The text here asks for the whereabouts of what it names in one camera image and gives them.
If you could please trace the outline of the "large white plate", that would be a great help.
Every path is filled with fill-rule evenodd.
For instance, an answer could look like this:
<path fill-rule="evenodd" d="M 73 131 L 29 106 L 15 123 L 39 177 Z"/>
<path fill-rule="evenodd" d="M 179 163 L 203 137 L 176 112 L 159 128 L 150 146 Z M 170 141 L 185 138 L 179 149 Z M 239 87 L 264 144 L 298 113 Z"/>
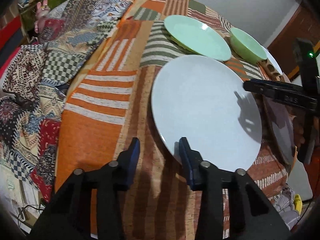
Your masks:
<path fill-rule="evenodd" d="M 260 151 L 262 124 L 252 93 L 223 63 L 185 55 L 166 63 L 151 92 L 157 131 L 168 151 L 179 159 L 178 142 L 218 168 L 249 169 Z"/>

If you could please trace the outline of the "small green plate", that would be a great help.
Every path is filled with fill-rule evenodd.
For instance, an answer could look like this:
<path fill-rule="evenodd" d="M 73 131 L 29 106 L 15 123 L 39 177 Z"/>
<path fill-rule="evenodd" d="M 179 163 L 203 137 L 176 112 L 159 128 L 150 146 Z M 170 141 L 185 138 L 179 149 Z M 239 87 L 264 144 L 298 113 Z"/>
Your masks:
<path fill-rule="evenodd" d="M 171 15 L 164 19 L 164 26 L 176 41 L 200 55 L 221 62 L 231 58 L 227 42 L 218 32 L 199 20 Z"/>

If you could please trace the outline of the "white bowl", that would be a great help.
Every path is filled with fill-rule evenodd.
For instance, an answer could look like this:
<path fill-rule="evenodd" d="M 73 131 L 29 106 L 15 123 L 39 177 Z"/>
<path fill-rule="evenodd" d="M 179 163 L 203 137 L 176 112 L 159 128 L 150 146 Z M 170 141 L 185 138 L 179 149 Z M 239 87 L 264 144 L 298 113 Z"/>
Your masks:
<path fill-rule="evenodd" d="M 264 49 L 264 51 L 265 51 L 265 53 L 266 53 L 266 55 L 267 55 L 268 61 L 272 64 L 272 66 L 274 66 L 274 68 L 277 70 L 277 72 L 278 72 L 280 75 L 282 75 L 283 72 L 282 72 L 279 64 L 277 63 L 276 59 L 271 55 L 271 53 L 270 53 L 265 47 L 263 47 L 263 49 Z"/>

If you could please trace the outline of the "green bowl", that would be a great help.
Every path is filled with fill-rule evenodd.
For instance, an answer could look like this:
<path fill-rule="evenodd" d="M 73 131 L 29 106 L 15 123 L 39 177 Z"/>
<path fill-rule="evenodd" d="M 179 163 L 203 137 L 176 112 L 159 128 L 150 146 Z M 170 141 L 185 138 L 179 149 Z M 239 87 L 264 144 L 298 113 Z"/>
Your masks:
<path fill-rule="evenodd" d="M 257 64 L 267 59 L 263 46 L 239 28 L 232 27 L 230 29 L 230 44 L 240 57 L 251 64 Z"/>

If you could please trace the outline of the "striped patchwork tablecloth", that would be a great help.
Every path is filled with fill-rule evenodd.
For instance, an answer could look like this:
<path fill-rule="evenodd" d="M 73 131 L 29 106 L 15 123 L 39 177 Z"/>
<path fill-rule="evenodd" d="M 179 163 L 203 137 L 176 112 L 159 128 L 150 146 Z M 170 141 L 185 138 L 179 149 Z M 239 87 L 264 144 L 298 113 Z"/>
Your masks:
<path fill-rule="evenodd" d="M 95 51 L 68 91 L 62 114 L 55 188 L 76 168 L 101 168 L 131 139 L 140 140 L 133 185 L 120 195 L 127 239 L 193 239 L 201 193 L 189 189 L 181 165 L 153 122 L 150 92 L 162 66 L 184 55 L 167 34 L 170 15 L 195 18 L 228 37 L 231 24 L 195 0 L 136 0 L 116 33 Z"/>

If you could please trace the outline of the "patterned patchwork blanket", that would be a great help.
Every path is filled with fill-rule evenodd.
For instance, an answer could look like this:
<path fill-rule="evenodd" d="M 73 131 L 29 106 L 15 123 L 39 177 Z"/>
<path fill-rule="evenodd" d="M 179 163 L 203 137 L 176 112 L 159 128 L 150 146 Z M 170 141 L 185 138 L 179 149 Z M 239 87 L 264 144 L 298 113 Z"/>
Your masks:
<path fill-rule="evenodd" d="M 132 0 L 67 0 L 41 7 L 34 44 L 22 45 L 1 77 L 1 164 L 14 185 L 48 202 L 69 86 Z"/>

